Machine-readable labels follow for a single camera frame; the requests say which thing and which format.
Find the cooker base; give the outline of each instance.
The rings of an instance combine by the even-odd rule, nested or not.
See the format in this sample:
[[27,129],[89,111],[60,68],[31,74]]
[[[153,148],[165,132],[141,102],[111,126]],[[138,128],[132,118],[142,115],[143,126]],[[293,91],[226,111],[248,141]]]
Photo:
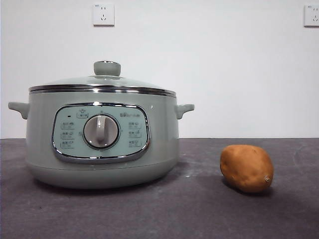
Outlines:
[[27,163],[32,175],[41,182],[64,188],[102,189],[145,183],[166,175],[177,163],[177,158],[140,167],[65,170],[35,166]]

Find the chrome trim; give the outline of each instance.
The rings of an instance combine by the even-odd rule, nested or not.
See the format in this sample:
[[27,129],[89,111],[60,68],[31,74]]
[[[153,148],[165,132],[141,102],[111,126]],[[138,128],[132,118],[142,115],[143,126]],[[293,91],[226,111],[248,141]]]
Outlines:
[[[131,153],[131,154],[127,154],[127,155],[120,155],[120,156],[110,156],[110,157],[102,157],[102,156],[101,157],[74,157],[72,155],[68,155],[68,154],[60,152],[56,148],[54,140],[53,140],[56,116],[59,113],[59,111],[64,109],[64,108],[78,107],[78,106],[93,106],[93,107],[94,106],[113,106],[113,107],[128,107],[128,108],[139,109],[144,114],[145,123],[146,123],[147,139],[146,139],[145,145],[139,151],[137,151],[135,153]],[[96,104],[96,102],[76,103],[76,104],[64,105],[55,113],[54,122],[53,122],[53,129],[52,129],[52,136],[51,136],[51,143],[52,143],[52,147],[54,149],[54,152],[55,152],[57,158],[59,158],[60,160],[62,160],[64,162],[80,163],[80,164],[105,164],[105,163],[119,163],[119,162],[136,160],[136,159],[139,159],[141,156],[143,156],[143,154],[147,151],[147,149],[150,145],[150,142],[151,142],[151,131],[150,131],[150,126],[149,126],[148,116],[147,116],[145,110],[142,107],[137,106],[137,105],[128,105],[128,104],[121,104],[121,103],[98,103],[98,104]]]
[[153,89],[153,88],[142,88],[142,87],[78,87],[78,88],[43,88],[43,86],[34,86],[29,88],[30,95],[40,94],[40,93],[59,93],[59,92],[93,92],[93,93],[126,93],[126,94],[141,94],[141,95],[157,95],[157,96],[169,96],[176,98],[176,93],[174,91]]

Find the stainless steel rim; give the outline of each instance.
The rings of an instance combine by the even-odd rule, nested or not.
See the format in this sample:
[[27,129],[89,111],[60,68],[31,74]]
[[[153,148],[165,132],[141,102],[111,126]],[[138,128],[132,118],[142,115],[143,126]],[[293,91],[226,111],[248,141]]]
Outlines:
[[93,92],[93,93],[127,93],[143,95],[159,95],[176,98],[174,91],[146,88],[146,87],[123,87],[123,86],[90,86],[90,85],[47,85],[29,88],[30,94],[58,93],[58,92]]

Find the pot handle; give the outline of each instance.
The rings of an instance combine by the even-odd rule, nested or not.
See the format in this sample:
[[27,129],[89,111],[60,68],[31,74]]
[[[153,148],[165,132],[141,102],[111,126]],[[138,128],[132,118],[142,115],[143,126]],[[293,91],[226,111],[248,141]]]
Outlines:
[[183,114],[185,114],[188,111],[193,111],[194,109],[195,105],[193,104],[175,106],[177,119],[180,120],[183,117]]
[[29,108],[30,108],[30,105],[28,103],[9,102],[8,103],[8,108],[10,110],[14,110],[14,111],[20,112],[22,118],[25,119],[25,120],[28,118]]

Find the table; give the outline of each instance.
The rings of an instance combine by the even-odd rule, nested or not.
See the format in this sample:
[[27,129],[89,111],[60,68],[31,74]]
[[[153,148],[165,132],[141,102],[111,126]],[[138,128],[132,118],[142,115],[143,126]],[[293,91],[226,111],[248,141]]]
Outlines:
[[[253,144],[275,175],[263,193],[230,188],[221,150]],[[26,168],[25,139],[1,140],[2,239],[318,239],[319,138],[180,140],[164,178],[105,190],[53,187]]]

